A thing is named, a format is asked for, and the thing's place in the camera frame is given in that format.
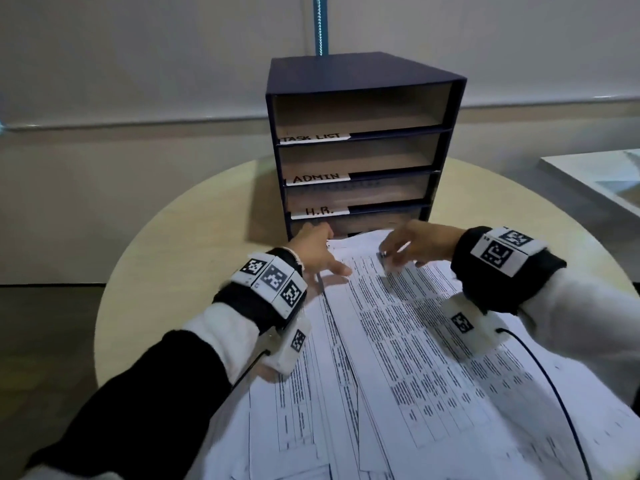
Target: person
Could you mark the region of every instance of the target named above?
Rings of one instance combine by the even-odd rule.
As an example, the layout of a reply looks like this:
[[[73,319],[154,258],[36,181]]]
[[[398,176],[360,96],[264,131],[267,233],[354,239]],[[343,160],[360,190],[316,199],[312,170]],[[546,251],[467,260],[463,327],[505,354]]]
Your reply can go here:
[[[587,364],[640,413],[640,299],[572,273],[549,250],[507,276],[473,254],[491,231],[413,220],[389,233],[380,251],[395,267],[450,260],[465,295],[481,310],[518,314],[538,343]],[[510,232],[520,243],[532,241]],[[300,275],[328,269],[348,276],[351,270],[327,249],[332,237],[328,224],[307,223],[286,247],[268,254]],[[25,478],[183,478],[258,337],[284,324],[266,304],[246,286],[224,284],[203,313],[167,332],[98,389],[60,441],[32,455]]]

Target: qr code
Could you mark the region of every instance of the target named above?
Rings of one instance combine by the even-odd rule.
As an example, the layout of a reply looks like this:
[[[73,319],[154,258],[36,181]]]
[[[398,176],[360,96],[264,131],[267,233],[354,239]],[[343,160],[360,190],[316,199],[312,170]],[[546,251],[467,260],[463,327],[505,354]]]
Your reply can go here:
[[[249,262],[240,268],[243,273],[249,273],[256,275],[260,273],[260,270],[267,265],[266,261],[260,261],[260,259],[249,259]]]
[[[260,281],[267,283],[275,291],[279,291],[287,279],[287,275],[279,270],[276,266],[271,265],[260,277]]]
[[[284,289],[282,290],[282,293],[280,293],[280,296],[284,301],[287,302],[287,304],[290,307],[293,308],[296,302],[298,301],[298,298],[300,298],[301,294],[302,294],[302,291],[300,291],[300,289],[296,286],[296,284],[293,281],[290,281],[284,287]]]
[[[296,352],[300,352],[300,349],[302,348],[302,345],[305,343],[306,338],[307,336],[304,333],[302,333],[300,330],[296,330],[296,335],[295,337],[293,337],[293,340],[291,341],[291,348]]]
[[[451,321],[453,322],[453,325],[458,327],[458,330],[460,330],[460,333],[466,333],[474,329],[474,326],[471,325],[471,322],[469,322],[467,317],[464,316],[462,313],[453,315],[451,317]]]
[[[491,244],[481,254],[480,259],[500,269],[502,265],[513,254],[513,249],[508,248],[498,241],[492,241]]]
[[[510,230],[500,236],[500,239],[512,243],[516,247],[524,246],[526,243],[533,241],[532,237],[519,233],[516,230]]]

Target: person's right hand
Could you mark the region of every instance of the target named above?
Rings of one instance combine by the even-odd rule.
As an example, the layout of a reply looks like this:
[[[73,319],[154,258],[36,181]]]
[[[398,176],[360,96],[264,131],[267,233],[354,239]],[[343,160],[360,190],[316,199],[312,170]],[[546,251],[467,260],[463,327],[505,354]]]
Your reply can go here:
[[[387,253],[393,267],[401,267],[409,261],[423,266],[429,261],[453,259],[453,251],[465,233],[465,229],[411,220],[391,231],[380,244],[380,251]],[[406,243],[407,247],[399,251]]]

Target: black cable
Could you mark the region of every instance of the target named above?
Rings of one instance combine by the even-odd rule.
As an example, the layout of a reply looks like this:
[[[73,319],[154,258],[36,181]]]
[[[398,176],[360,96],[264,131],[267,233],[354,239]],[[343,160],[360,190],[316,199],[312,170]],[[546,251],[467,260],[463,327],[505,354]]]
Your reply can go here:
[[[514,332],[512,332],[511,330],[507,330],[506,328],[496,328],[495,330],[496,330],[497,333],[508,333],[514,339],[519,341],[520,345],[524,347],[524,350],[529,352],[529,355],[531,355],[531,358],[535,361],[535,363],[538,365],[538,367],[540,368],[542,373],[545,375],[546,379],[549,382],[549,386],[551,386],[551,389],[554,390],[554,394],[556,395],[556,399],[558,400],[558,403],[560,403],[560,407],[562,408],[562,411],[564,412],[564,417],[566,418],[567,423],[569,423],[569,428],[571,428],[571,434],[573,435],[573,439],[575,441],[575,445],[578,447],[578,451],[580,452],[580,457],[582,459],[582,463],[584,464],[584,469],[587,472],[587,478],[589,480],[593,480],[593,476],[591,475],[591,469],[589,468],[589,463],[587,462],[587,457],[584,455],[584,450],[582,450],[582,444],[580,443],[580,438],[578,438],[578,433],[576,432],[575,427],[573,426],[573,421],[571,421],[571,417],[569,416],[569,411],[567,411],[566,407],[564,407],[564,402],[563,402],[562,398],[560,397],[560,394],[558,393],[558,391],[556,389],[556,386],[554,386],[554,383],[552,382],[551,378],[549,377],[549,374],[547,373],[545,368],[542,367],[542,364],[540,363],[540,361],[538,361],[536,356],[533,355],[533,352],[530,350],[530,348],[527,347],[527,345]]]
[[[249,367],[246,368],[246,370],[242,373],[242,375],[239,377],[238,380],[236,380],[236,383],[234,384],[233,387],[231,387],[231,390],[229,391],[229,394],[231,394],[234,389],[236,387],[238,387],[240,385],[240,382],[242,382],[242,379],[244,379],[244,377],[249,373],[249,371],[253,368],[253,366],[258,363],[258,361],[260,360],[260,358],[263,355],[271,355],[271,352],[269,352],[268,350],[263,350],[262,352],[260,352],[260,354],[258,354],[258,357],[256,357],[255,359],[253,359],[253,362],[251,363],[251,365]]]

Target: blue file organizer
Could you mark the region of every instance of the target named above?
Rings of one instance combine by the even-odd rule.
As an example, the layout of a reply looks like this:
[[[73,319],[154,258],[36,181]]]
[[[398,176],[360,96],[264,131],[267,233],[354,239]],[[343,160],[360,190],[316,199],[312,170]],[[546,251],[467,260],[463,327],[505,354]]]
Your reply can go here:
[[[266,102],[289,238],[427,220],[466,78],[382,52],[273,59]]]

